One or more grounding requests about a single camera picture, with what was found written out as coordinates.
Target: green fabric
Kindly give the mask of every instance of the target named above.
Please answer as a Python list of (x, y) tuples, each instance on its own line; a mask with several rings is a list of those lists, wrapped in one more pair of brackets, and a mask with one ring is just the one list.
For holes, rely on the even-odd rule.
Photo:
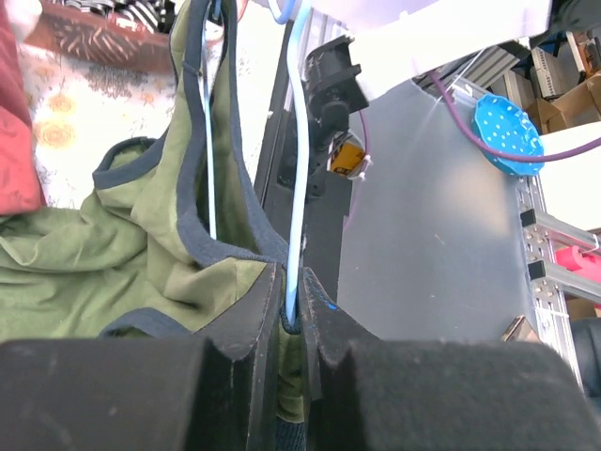
[[(265, 263), (225, 258), (201, 268), (177, 231), (177, 179), (192, 124), (182, 58), (190, 1), (179, 13), (171, 50), (179, 80), (176, 105), (158, 165), (139, 177), (97, 187), (79, 210), (44, 208), (0, 217), (0, 342), (13, 338), (95, 337), (109, 323), (154, 308), (196, 331), (249, 290)], [(218, 239), (257, 252), (248, 226), (230, 135), (229, 65), (216, 78), (213, 103)], [(148, 152), (121, 149), (110, 170), (124, 170)], [(205, 161), (195, 181), (206, 220)], [(119, 335), (144, 336), (125, 329)], [(280, 331), (278, 415), (302, 420), (300, 338)]]
[(303, 421), (301, 336), (287, 334), (280, 324), (278, 416), (288, 423)]

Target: red pillow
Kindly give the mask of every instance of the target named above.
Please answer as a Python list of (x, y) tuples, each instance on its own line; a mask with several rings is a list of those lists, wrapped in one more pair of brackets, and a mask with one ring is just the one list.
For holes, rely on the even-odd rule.
[(34, 211), (44, 205), (33, 150), (17, 45), (5, 0), (0, 0), (0, 215)]

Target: blue circular part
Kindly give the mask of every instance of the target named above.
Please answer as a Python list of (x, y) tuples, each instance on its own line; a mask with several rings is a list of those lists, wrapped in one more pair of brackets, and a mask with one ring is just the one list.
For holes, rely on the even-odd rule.
[[(504, 97), (486, 94), (479, 99), (472, 128), (489, 147), (508, 155), (545, 155), (541, 138), (528, 115)], [(536, 176), (545, 165), (512, 162), (484, 154), (502, 172), (512, 176)]]

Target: pink plastic part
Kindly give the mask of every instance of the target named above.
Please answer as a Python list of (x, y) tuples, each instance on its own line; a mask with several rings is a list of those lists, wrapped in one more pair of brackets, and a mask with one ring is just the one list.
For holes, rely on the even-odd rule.
[(601, 284), (601, 257), (582, 254), (578, 246), (566, 247), (555, 253), (557, 263), (567, 270)]

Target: green cloth bag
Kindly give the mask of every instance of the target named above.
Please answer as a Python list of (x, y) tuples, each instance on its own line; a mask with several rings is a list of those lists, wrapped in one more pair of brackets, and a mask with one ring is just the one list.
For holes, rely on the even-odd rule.
[[(236, 1), (225, 5), (224, 56), (212, 95), (218, 240), (205, 227), (204, 109), (198, 76), (208, 0), (188, 0), (170, 48), (176, 105), (157, 140), (111, 148), (79, 210), (0, 217), (0, 342), (165, 336), (203, 328), (239, 300), (287, 245), (242, 159)], [(302, 421), (300, 338), (280, 331), (279, 416)]]

